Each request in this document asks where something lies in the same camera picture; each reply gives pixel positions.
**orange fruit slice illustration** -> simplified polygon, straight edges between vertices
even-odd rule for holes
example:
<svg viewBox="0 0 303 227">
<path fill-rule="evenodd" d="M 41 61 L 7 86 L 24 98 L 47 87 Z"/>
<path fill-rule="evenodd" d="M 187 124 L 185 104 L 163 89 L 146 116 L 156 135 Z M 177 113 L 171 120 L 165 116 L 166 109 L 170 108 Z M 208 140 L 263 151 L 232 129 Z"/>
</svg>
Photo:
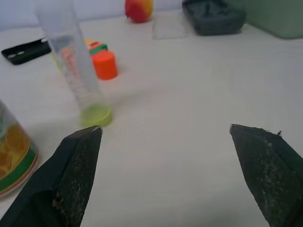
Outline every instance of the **orange fruit slice illustration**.
<svg viewBox="0 0 303 227">
<path fill-rule="evenodd" d="M 23 137 L 23 145 L 24 145 L 24 153 L 27 153 L 30 147 L 30 139 L 26 134 L 24 134 Z"/>
<path fill-rule="evenodd" d="M 1 145 L 0 145 L 0 152 L 2 152 L 2 153 L 9 153 L 10 152 L 10 149 L 7 146 L 6 143 L 1 143 Z"/>
<path fill-rule="evenodd" d="M 11 153 L 11 167 L 10 167 L 10 169 L 11 170 L 15 169 L 22 158 L 23 158 L 23 156 L 21 156 L 21 155 L 18 155 L 16 153 Z"/>
<path fill-rule="evenodd" d="M 24 135 L 25 134 L 19 125 L 9 127 L 5 136 L 7 146 L 17 153 L 23 153 L 26 149 L 24 147 Z"/>
<path fill-rule="evenodd" d="M 0 179 L 6 175 L 6 171 L 0 169 Z"/>
<path fill-rule="evenodd" d="M 9 163 L 8 153 L 0 152 L 0 166 L 6 166 Z"/>
</svg>

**phone case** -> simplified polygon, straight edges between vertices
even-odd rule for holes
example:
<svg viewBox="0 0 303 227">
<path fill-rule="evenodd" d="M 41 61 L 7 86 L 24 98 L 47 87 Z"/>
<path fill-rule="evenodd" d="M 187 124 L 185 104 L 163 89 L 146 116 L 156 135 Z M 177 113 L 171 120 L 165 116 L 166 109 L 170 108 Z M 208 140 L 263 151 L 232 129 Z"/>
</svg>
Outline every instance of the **phone case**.
<svg viewBox="0 0 303 227">
<path fill-rule="evenodd" d="M 20 65 L 51 52 L 45 38 L 21 44 L 1 51 L 2 55 L 13 65 Z"/>
</svg>

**red cap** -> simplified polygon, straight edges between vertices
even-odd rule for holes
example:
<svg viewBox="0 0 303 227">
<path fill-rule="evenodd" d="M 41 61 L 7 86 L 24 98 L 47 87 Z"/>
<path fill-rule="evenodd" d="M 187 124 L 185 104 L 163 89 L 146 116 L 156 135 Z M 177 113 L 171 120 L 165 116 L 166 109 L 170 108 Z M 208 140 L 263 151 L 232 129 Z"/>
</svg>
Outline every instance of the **red cap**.
<svg viewBox="0 0 303 227">
<path fill-rule="evenodd" d="M 99 51 L 91 58 L 99 79 L 113 79 L 118 75 L 115 55 L 111 51 Z"/>
</svg>

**black phone case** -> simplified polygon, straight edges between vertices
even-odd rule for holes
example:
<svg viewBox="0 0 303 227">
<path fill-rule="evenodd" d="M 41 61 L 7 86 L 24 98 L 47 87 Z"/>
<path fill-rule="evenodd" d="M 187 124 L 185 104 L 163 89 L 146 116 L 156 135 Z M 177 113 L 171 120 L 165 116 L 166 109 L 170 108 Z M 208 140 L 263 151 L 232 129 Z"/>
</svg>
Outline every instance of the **black phone case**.
<svg viewBox="0 0 303 227">
<path fill-rule="evenodd" d="M 182 9 L 198 35 L 237 33 L 244 25 L 244 10 L 233 9 L 221 0 L 185 0 Z"/>
<path fill-rule="evenodd" d="M 20 65 L 51 52 L 47 41 L 39 39 L 1 51 L 2 55 L 13 65 Z"/>
</svg>

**stacked colorful caps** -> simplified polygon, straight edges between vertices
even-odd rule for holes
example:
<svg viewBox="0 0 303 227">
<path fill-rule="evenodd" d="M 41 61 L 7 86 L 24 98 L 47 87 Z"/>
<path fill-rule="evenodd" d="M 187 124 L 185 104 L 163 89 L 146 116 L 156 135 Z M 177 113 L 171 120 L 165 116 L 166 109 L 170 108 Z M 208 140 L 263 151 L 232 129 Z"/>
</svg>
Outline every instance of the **stacked colorful caps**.
<svg viewBox="0 0 303 227">
<path fill-rule="evenodd" d="M 89 53 L 99 79 L 113 79 L 118 75 L 115 55 L 108 50 L 106 44 L 91 42 Z"/>
</svg>

